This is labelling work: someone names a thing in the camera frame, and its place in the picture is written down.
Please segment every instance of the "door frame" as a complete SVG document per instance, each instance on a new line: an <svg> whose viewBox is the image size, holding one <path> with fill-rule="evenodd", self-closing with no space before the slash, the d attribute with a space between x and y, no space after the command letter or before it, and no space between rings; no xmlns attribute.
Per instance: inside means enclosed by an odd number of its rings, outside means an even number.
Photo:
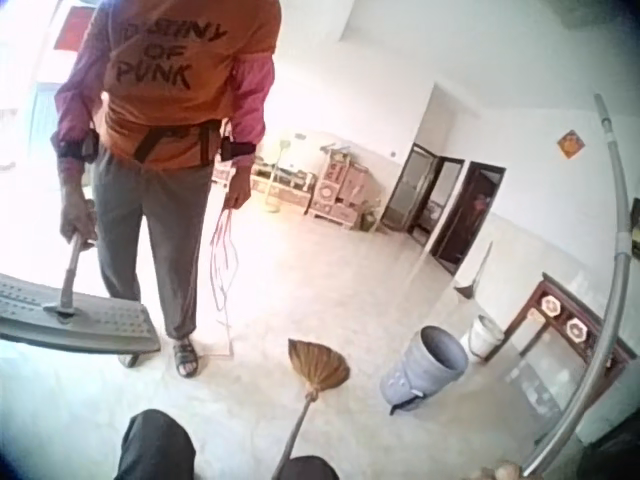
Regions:
<svg viewBox="0 0 640 480"><path fill-rule="evenodd" d="M411 234L413 232L413 229L416 228L417 226L416 220L419 217L419 215L422 213L424 208L427 206L427 203L431 198L431 194L433 193L433 190L436 188L436 183L438 183L438 180L440 179L440 174L442 173L442 169L445 163L453 163L454 165L460 165L460 169L456 174L456 178L453 182L453 186L451 187L451 190L449 191L449 194L447 195L447 199L445 200L444 205L442 205L442 213L444 213L445 207L449 203L449 200L451 200L451 196L453 195L453 191L455 190L456 184L458 183L460 174L464 169L464 160L460 158L452 158L452 157L436 157L435 165L432 167L434 169L433 178L431 179L431 182L429 182L429 184L427 185L427 188L425 189L424 194L422 195L422 198L420 198L420 200L418 201L416 208L414 208L413 213L411 214L410 220L407 222L407 227L408 227L407 233L412 238L413 238L413 235Z"/></svg>
<svg viewBox="0 0 640 480"><path fill-rule="evenodd" d="M473 236L471 238L471 242L469 242L469 245L467 246L467 248L465 249L464 253L462 254L462 258L460 259L460 263L458 263L458 265L456 265L453 269L451 269L446 263L444 263L444 262L442 262L440 260L438 255L440 254L440 252L441 252L441 250L442 250L442 248L444 246L444 243L446 242L446 237L448 236L449 232L451 231L451 229L453 228L453 226L455 224L458 212L462 208L462 200L464 198L465 190L469 187L469 184L471 182L471 174L473 172L477 171L477 170L485 170L485 171L488 171L488 172L491 172L491 173L499 174L500 175L500 182L496 185L495 194L491 197L491 200L489 201L489 205L487 206L487 211L486 211L484 217L482 218L482 221L480 222L480 228L478 228L478 230L476 230L476 232L473 234ZM467 255L469 254L469 251L471 250L471 247L473 246L473 244L476 241L476 238L478 237L478 234L482 230L482 227L484 226L484 222L487 220L487 215L489 215L489 212L491 211L491 207L493 206L493 202L495 201L496 197L498 196L498 192L500 191L500 187L502 186L502 182L504 181L504 176L506 174L506 171L507 171L507 169L505 167L499 167L497 165L489 165L487 163L480 163L480 162L473 162L473 161L469 162L469 168L467 169L467 171L465 173L465 176L464 176L464 180L462 181L462 185L460 187L460 193L458 195L458 198L456 199L455 204L451 208L451 211L447 215L447 219L445 220L444 224L442 225L442 228L440 229L440 232L438 233L438 237L433 242L433 246L431 247L431 251L430 251L431 256L447 272L449 272L451 275L453 275L453 276L456 275L456 273L460 269L460 266L466 260Z"/></svg>
<svg viewBox="0 0 640 480"><path fill-rule="evenodd" d="M396 194L396 191L398 190L398 186L400 185L400 182L402 181L402 177L404 176L404 172L407 169L407 166L409 165L409 159L411 158L411 154L413 153L414 150L417 150L420 153L423 153L425 155L430 155L434 158L434 164L437 163L438 161L438 155L436 155L435 153L433 153L431 150L429 150L428 148L423 147L422 145L418 144L418 143L413 143L411 144L411 148L409 149L409 153L407 155L407 158L404 161L404 164L402 165L402 169L400 170L400 175L398 175L398 179L396 180L396 184L393 187L393 190L391 191L391 195L389 195L389 199L387 200L387 204L384 207L384 210L382 211L382 215L380 215L380 223L382 223L382 219L384 218L384 216L387 213L387 210L389 209L389 204L391 204L391 200L393 199L393 196Z"/></svg>

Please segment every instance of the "foot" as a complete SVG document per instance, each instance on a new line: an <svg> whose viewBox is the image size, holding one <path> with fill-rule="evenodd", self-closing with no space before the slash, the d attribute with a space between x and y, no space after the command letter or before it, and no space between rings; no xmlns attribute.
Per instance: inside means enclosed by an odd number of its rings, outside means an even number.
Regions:
<svg viewBox="0 0 640 480"><path fill-rule="evenodd" d="M133 368L138 363L140 355L118 355L118 361L124 368Z"/></svg>
<svg viewBox="0 0 640 480"><path fill-rule="evenodd" d="M173 355L176 359L176 369L183 378L191 378L198 372L198 354L189 337L176 340L173 345Z"/></svg>

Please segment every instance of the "curved metal rod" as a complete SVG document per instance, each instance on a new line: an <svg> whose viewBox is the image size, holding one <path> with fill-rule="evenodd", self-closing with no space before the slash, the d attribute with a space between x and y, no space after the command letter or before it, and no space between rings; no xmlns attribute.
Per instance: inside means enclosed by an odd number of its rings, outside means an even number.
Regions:
<svg viewBox="0 0 640 480"><path fill-rule="evenodd" d="M631 218L629 216L629 197L625 183L624 169L618 152L618 142L613 134L609 112L600 94L595 95L598 115L602 121L605 138L611 156L613 180L616 189L617 236L615 249L615 266L611 290L604 314L604 322L600 338L596 344L593 358L582 377L582 381L573 394L569 405L554 429L538 445L531 458L524 465L524 474L544 473L562 451L567 441L577 428L589 405L598 382L602 378L605 366L618 338L618 329L622 321L622 313L629 283L629 265L631 263Z"/></svg>

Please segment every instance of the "ceiling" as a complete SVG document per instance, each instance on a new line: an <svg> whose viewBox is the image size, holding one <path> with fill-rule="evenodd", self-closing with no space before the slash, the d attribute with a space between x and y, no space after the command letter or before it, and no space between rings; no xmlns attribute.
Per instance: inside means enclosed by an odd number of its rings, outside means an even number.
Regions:
<svg viewBox="0 0 640 480"><path fill-rule="evenodd" d="M613 113L640 116L639 31L610 4L282 0L282 43L300 49L344 32L433 69L489 108L591 110L598 92Z"/></svg>

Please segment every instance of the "gray bucket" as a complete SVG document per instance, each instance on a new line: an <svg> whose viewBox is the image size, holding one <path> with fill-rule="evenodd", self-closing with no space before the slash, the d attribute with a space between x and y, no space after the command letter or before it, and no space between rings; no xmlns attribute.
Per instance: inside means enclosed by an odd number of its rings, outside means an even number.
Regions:
<svg viewBox="0 0 640 480"><path fill-rule="evenodd" d="M380 381L380 392L391 405L391 415L413 410L467 370L469 358L462 344L449 332L433 325L417 332L402 360Z"/></svg>

